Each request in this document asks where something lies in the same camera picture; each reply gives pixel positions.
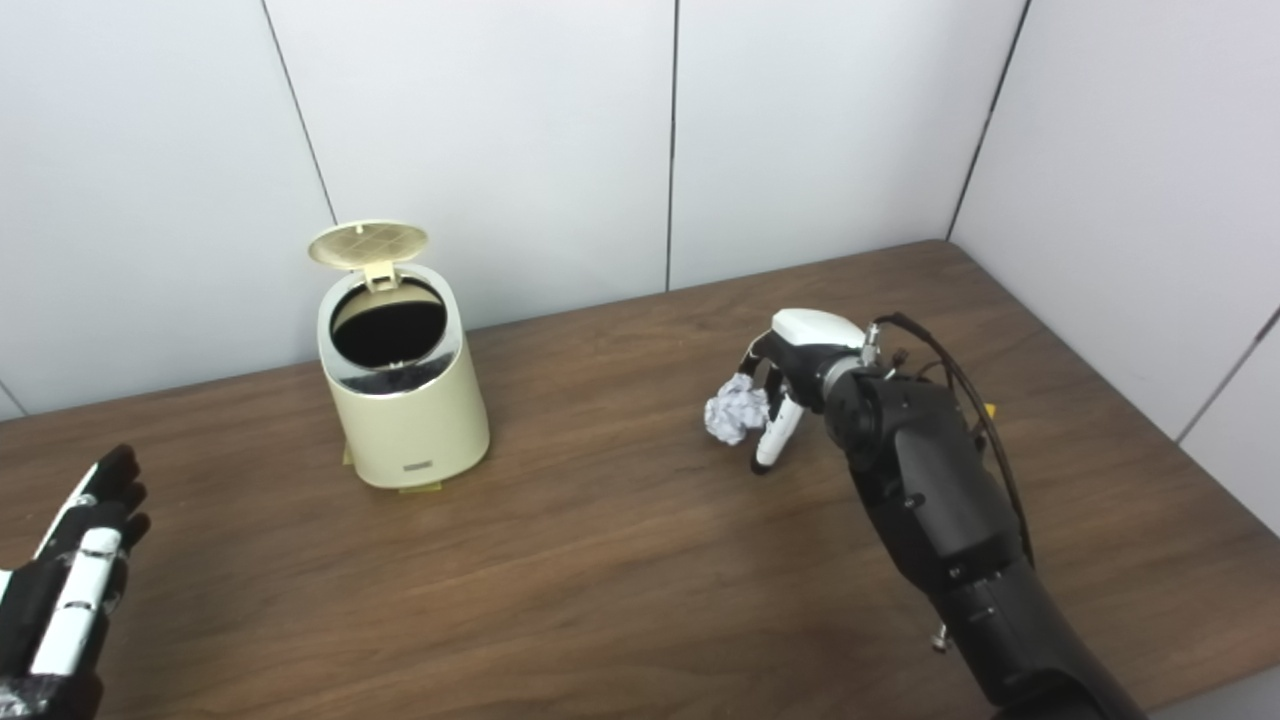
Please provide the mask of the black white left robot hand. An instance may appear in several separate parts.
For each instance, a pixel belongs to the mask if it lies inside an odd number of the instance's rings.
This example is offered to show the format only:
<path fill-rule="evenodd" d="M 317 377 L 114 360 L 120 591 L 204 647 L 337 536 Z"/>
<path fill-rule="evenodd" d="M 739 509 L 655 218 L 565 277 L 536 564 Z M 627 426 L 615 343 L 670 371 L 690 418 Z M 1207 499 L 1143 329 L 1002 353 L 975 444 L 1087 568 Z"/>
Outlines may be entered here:
<path fill-rule="evenodd" d="M 93 719 L 99 660 L 148 533 L 147 489 L 129 445 L 101 456 L 67 496 L 33 556 L 1 580 L 1 716 Z"/>

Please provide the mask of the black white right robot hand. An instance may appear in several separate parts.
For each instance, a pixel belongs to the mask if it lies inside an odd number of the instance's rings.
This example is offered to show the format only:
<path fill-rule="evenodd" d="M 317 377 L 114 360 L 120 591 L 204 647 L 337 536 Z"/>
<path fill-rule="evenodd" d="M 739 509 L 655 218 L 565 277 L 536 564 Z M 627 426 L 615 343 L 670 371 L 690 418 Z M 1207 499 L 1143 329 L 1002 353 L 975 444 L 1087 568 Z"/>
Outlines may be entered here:
<path fill-rule="evenodd" d="M 739 374 L 754 382 L 765 364 L 765 421 L 751 457 L 751 471 L 767 474 L 780 460 L 800 420 L 820 415 L 826 392 L 845 372 L 876 364 L 878 350 L 864 329 L 844 316 L 787 307 L 771 319 L 744 354 Z"/>

